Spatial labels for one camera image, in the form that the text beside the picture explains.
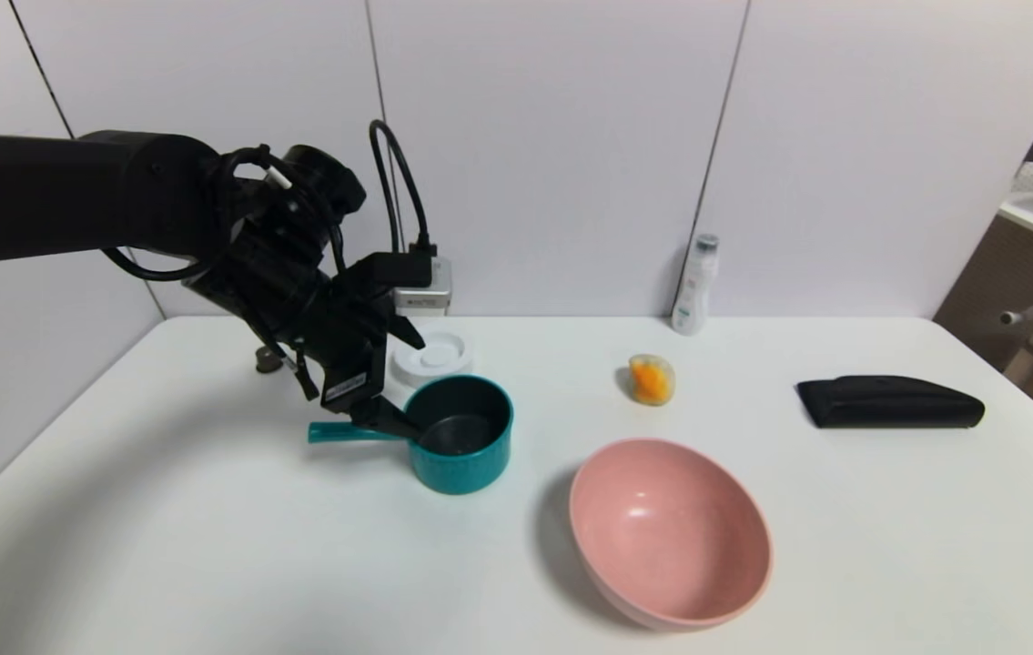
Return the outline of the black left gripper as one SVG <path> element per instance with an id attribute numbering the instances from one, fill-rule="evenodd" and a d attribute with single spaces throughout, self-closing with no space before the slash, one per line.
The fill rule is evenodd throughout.
<path id="1" fill-rule="evenodd" d="M 394 315 L 389 291 L 365 286 L 353 290 L 316 272 L 301 288 L 275 335 L 295 353 L 295 364 L 311 360 L 323 370 L 315 385 L 305 370 L 304 389 L 330 413 L 349 413 L 355 427 L 405 440 L 420 439 L 424 428 L 387 398 L 383 389 L 387 336 L 415 349 L 426 347 L 411 319 Z"/>

